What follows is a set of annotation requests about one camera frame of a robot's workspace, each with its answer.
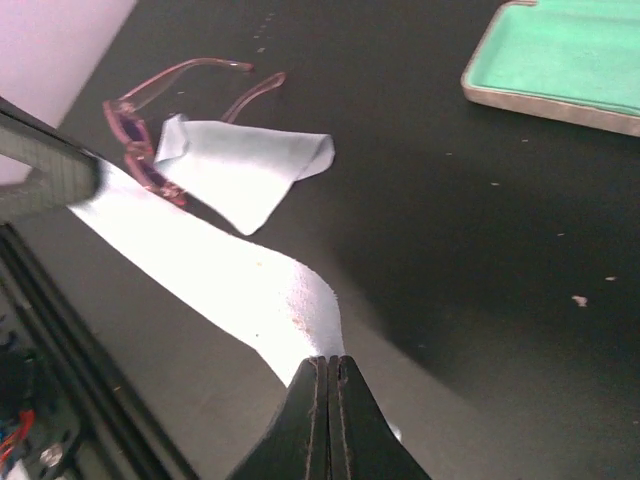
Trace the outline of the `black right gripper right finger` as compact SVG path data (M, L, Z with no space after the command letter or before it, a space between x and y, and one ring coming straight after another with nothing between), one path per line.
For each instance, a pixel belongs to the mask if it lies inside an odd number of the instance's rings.
M328 452L331 479L430 479L396 438L350 356L328 363Z

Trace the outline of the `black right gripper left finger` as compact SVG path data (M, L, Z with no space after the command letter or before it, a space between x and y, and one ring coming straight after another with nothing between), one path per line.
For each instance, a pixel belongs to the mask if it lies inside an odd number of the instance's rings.
M236 480L312 480L329 477L328 365L301 362L265 434L229 474Z

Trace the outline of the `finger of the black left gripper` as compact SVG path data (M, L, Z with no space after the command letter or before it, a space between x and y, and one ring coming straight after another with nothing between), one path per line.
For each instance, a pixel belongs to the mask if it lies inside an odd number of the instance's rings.
M104 158L7 99L1 100L1 156L30 171L1 173L1 221L90 200L104 184Z

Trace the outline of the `light blue cleaning cloth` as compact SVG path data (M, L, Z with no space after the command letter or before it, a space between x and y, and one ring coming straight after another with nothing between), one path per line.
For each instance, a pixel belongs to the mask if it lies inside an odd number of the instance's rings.
M303 263L241 240L141 187L106 160L72 212L212 324L254 349L284 385L307 358L345 352L338 299Z

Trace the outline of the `beige glasses case green lining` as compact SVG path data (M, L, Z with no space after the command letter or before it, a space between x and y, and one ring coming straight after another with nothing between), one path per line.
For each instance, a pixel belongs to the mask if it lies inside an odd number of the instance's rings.
M636 137L639 4L506 2L461 87L477 104Z

